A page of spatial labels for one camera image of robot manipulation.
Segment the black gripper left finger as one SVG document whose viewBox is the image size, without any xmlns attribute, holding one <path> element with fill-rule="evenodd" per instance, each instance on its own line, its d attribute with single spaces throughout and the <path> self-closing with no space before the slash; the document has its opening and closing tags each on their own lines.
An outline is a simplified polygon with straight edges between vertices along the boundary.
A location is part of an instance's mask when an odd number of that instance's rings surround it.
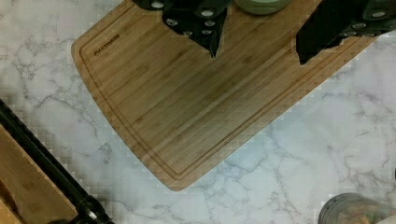
<svg viewBox="0 0 396 224">
<path fill-rule="evenodd" d="M 161 11 L 163 23 L 217 56 L 227 9 L 233 0 L 132 0 L 138 7 Z"/>
</svg>

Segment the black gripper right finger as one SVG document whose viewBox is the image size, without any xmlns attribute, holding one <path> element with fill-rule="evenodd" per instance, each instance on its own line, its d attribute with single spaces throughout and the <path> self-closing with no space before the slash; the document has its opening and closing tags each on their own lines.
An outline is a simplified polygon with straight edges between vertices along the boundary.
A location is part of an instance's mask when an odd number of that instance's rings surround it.
<svg viewBox="0 0 396 224">
<path fill-rule="evenodd" d="M 396 0 L 322 0 L 296 35 L 300 64 L 352 36 L 395 30 Z"/>
</svg>

